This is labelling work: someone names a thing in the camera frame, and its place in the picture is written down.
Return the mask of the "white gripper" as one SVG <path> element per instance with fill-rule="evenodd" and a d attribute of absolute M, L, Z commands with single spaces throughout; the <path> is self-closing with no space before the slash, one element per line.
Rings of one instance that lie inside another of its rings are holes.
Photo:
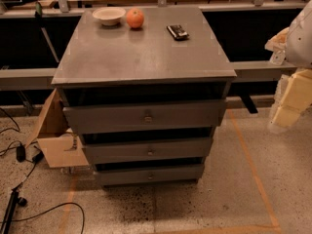
<path fill-rule="evenodd" d="M 287 35 L 286 27 L 270 38 L 264 49 L 272 52 L 270 62 L 281 65 L 285 58 Z M 275 99 L 275 112 L 272 125 L 280 129 L 291 127 L 312 104 L 312 70 L 299 69 L 292 76 L 283 76 L 279 81 Z"/>

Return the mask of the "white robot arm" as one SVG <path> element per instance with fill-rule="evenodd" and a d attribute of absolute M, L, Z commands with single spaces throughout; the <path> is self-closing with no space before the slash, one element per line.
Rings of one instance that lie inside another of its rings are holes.
<path fill-rule="evenodd" d="M 291 76 L 281 76 L 269 114 L 269 130 L 281 133 L 312 104 L 312 11 L 304 8 L 289 27 L 267 41 L 265 49 L 272 52 L 272 64 L 287 61 L 296 67 Z"/>

